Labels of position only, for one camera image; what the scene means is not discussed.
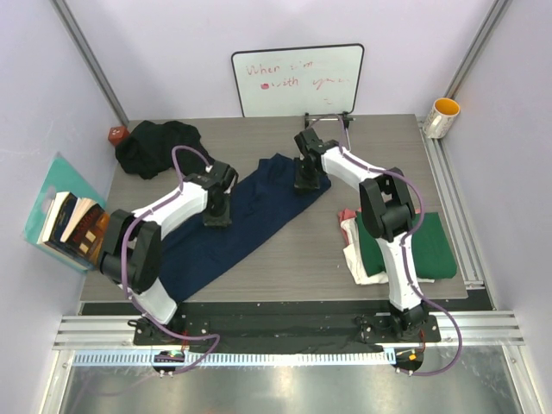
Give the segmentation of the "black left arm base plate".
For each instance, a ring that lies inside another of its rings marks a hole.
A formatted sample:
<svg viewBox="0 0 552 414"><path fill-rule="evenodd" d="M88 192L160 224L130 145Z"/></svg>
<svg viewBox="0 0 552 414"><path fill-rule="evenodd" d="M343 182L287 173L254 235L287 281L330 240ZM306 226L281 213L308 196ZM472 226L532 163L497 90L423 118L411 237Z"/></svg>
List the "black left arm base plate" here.
<svg viewBox="0 0 552 414"><path fill-rule="evenodd" d="M134 330L133 344L137 346L188 345L190 343L208 345L215 340L213 334L190 333L183 321L160 329L149 319L139 317L127 321L127 325Z"/></svg>

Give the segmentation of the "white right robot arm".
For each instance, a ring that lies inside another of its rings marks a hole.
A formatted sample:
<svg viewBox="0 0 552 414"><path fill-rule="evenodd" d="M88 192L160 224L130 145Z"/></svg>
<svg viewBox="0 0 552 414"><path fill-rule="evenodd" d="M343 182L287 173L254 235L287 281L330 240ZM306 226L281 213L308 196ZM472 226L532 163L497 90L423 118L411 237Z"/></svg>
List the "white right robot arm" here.
<svg viewBox="0 0 552 414"><path fill-rule="evenodd" d="M422 223L403 173L373 166L340 145L321 140L314 129L294 137L300 156L296 161L296 191L314 191L330 175L355 188L361 201L361 220L375 239L385 264L389 285L389 328L401 341L419 334L428 321L411 251L412 233Z"/></svg>

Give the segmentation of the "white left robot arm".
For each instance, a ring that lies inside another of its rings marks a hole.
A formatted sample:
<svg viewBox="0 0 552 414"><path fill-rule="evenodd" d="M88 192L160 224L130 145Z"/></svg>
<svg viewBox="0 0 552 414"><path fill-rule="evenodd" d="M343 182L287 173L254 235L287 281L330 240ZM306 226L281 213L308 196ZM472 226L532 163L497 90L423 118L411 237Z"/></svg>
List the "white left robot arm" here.
<svg viewBox="0 0 552 414"><path fill-rule="evenodd" d="M228 227L230 196L237 180L238 172L232 166L216 161L203 172L182 178L159 200L131 212L115 210L110 215L98 269L154 323L154 334L166 344L182 337L184 324L175 317L177 302L160 281L163 239L198 214L206 227Z"/></svg>

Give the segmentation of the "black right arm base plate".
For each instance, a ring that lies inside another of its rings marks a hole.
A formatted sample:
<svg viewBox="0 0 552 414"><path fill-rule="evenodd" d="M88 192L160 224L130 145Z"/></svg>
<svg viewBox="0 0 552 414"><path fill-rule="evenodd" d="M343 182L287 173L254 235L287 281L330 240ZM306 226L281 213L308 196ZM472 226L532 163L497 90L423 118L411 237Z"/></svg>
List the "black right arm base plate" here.
<svg viewBox="0 0 552 414"><path fill-rule="evenodd" d="M357 340L365 344L376 343L438 343L442 336L433 316L420 326L404 328L390 314L360 315L354 318L358 328Z"/></svg>

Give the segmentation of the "navy blue t shirt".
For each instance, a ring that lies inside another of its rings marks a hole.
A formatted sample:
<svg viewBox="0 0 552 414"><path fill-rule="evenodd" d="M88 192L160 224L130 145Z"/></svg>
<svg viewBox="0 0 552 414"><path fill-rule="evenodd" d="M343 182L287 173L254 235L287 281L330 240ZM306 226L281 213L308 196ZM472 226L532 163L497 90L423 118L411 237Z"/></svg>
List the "navy blue t shirt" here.
<svg viewBox="0 0 552 414"><path fill-rule="evenodd" d="M232 191L225 229L204 226L197 214L162 242L160 282L177 302L199 292L249 256L288 222L314 204L331 187L328 177L312 192L294 190L294 160L275 154Z"/></svg>

